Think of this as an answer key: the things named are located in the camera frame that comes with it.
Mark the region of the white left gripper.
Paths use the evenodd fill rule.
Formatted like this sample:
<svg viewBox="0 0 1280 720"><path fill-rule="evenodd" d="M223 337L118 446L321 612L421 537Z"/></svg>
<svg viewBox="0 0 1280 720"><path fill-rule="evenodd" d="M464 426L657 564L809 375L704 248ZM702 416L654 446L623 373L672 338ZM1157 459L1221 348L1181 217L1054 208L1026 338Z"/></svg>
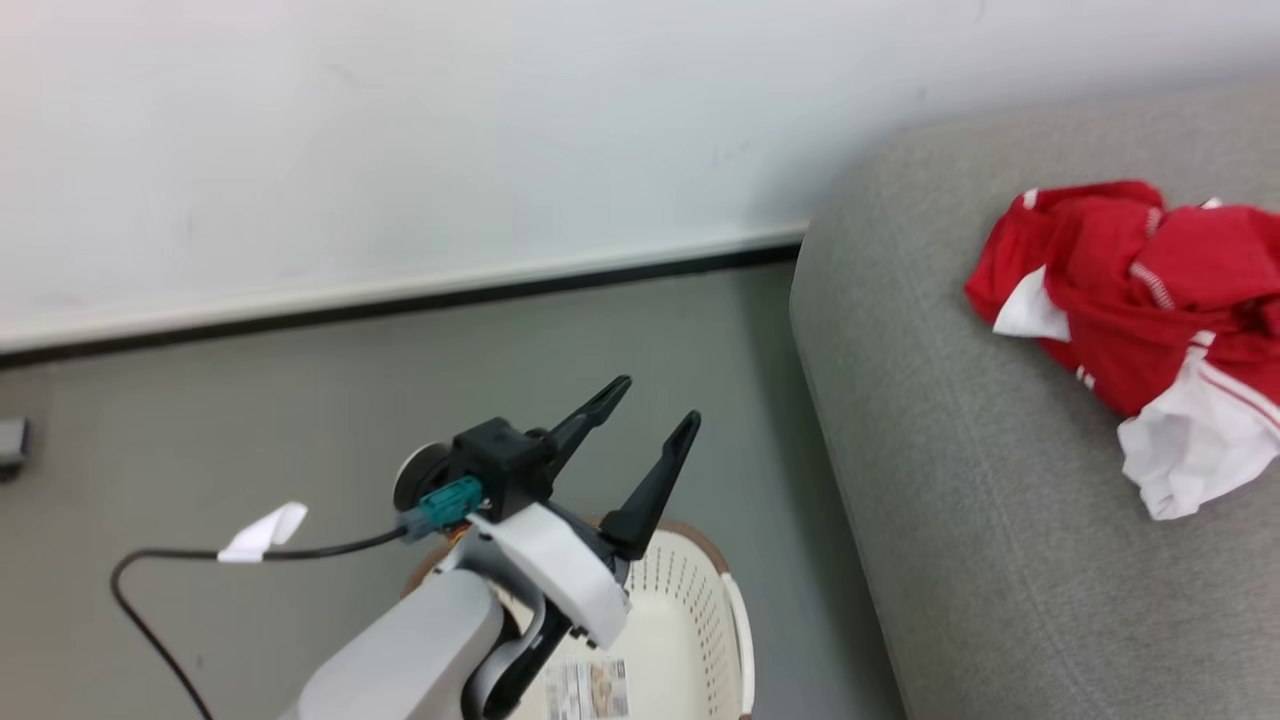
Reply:
<svg viewBox="0 0 1280 720"><path fill-rule="evenodd" d="M650 471L604 516L600 537L561 516L548 500L554 477L631 386L630 375L616 377L545 433L549 450L428 445L402 465L396 509L426 518L434 532L463 529L422 585L467 580L481 598L481 630L465 648L477 661L463 675L463 717L508 717L571 632L609 643L625 628L628 602L613 561L634 562L646 552L701 414L690 411L673 429Z"/></svg>

